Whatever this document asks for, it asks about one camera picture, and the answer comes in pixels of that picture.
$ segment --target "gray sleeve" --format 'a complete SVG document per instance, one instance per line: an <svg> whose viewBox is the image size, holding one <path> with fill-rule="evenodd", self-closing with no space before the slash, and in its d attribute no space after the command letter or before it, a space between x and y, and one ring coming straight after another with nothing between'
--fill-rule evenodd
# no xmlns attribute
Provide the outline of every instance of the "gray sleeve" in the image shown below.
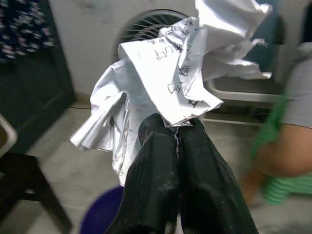
<svg viewBox="0 0 312 234"><path fill-rule="evenodd" d="M292 72L287 97L282 123L312 128L312 59L301 62Z"/></svg>

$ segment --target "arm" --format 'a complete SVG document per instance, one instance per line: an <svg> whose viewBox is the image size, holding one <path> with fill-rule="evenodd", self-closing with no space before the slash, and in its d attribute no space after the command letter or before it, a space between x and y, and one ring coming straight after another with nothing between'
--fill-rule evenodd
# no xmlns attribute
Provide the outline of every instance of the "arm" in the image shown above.
<svg viewBox="0 0 312 234"><path fill-rule="evenodd" d="M278 140L258 150L255 165L259 171L277 177L312 172L312 129L283 124Z"/></svg>

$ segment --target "white wall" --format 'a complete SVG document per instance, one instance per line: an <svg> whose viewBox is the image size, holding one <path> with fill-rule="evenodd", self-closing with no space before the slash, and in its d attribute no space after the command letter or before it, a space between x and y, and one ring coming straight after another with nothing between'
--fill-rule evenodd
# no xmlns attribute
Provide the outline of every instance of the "white wall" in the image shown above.
<svg viewBox="0 0 312 234"><path fill-rule="evenodd" d="M116 38L131 18L165 8L196 15L192 0L50 0L76 93L90 94L112 63Z"/></svg>

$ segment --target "fan grille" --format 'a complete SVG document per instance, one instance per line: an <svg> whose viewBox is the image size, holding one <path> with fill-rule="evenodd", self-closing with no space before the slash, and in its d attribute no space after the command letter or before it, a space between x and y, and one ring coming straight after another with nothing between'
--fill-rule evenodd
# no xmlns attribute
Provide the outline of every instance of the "fan grille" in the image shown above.
<svg viewBox="0 0 312 234"><path fill-rule="evenodd" d="M169 27L186 17L187 15L183 13L163 9L152 10L140 14L123 28L116 48L120 43L124 42L157 38L161 28ZM114 59L115 61L118 60L117 53L114 55Z"/></svg>

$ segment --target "paper with handwriting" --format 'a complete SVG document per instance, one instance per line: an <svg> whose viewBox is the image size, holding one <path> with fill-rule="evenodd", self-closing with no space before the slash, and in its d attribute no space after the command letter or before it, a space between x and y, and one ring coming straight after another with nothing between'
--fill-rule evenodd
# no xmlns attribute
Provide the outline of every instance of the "paper with handwriting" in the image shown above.
<svg viewBox="0 0 312 234"><path fill-rule="evenodd" d="M113 151L113 169L124 185L140 145L141 122L160 113L168 127L190 125L190 119L222 101L203 81L221 76L269 78L245 55L261 39L251 41L272 10L254 0L196 0L198 17L167 28L158 38L119 45L119 62L111 65L91 95L91 116L71 137L81 149ZM209 66L204 77L203 59Z"/></svg>

